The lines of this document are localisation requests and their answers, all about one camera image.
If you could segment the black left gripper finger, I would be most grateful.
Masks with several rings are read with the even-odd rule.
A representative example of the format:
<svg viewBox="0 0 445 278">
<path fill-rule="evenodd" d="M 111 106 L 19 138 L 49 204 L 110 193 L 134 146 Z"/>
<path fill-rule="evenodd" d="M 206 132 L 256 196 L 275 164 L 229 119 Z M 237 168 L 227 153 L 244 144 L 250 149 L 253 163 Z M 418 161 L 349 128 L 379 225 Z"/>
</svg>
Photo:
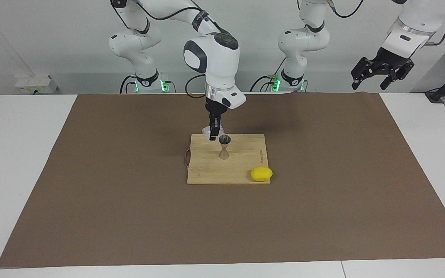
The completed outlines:
<svg viewBox="0 0 445 278">
<path fill-rule="evenodd" d="M 356 90 L 362 81 L 377 74 L 382 69 L 382 62 L 369 60 L 368 58 L 360 58 L 355 67 L 351 70 L 352 89 Z"/>
<path fill-rule="evenodd" d="M 380 70 L 380 74 L 386 75 L 386 77 L 380 85 L 381 90 L 386 90 L 394 81 L 403 80 L 413 67 L 413 62 L 406 62 L 398 69 L 394 69 L 388 64 L 384 65 Z"/>
</svg>

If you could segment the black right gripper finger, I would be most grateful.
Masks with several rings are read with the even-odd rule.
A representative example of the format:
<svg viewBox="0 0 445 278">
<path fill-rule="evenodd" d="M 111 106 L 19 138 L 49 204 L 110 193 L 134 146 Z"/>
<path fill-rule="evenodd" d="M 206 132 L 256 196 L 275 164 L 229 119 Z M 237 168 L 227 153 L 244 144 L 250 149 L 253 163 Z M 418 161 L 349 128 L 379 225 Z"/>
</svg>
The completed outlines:
<svg viewBox="0 0 445 278">
<path fill-rule="evenodd" d="M 221 131 L 221 113 L 209 114 L 209 141 L 215 141 Z"/>
</svg>

